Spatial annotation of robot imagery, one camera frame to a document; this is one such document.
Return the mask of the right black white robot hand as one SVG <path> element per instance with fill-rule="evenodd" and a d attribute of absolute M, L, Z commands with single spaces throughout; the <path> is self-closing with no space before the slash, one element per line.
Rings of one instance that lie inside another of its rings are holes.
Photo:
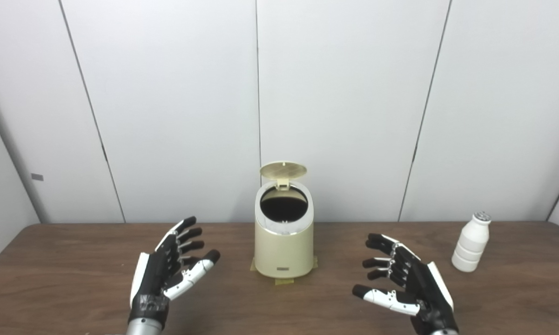
<path fill-rule="evenodd" d="M 362 261 L 363 268 L 373 269 L 367 278 L 388 278 L 403 290 L 356 284 L 352 288 L 353 295 L 409 316 L 417 335 L 459 334 L 454 301 L 434 261 L 424 263 L 405 244 L 384 234 L 370 233 L 366 247 L 386 254 L 386 257 Z"/>

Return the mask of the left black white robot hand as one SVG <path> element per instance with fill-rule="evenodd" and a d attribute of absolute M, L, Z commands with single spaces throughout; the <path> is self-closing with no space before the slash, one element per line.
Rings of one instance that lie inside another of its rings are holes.
<path fill-rule="evenodd" d="M 171 301 L 191 289 L 220 259 L 212 249 L 203 257 L 188 252 L 204 247 L 194 238 L 202 234 L 194 227 L 197 218 L 183 219 L 167 231 L 153 252 L 141 252 L 129 295 L 127 335 L 160 335 L 166 328 Z"/>

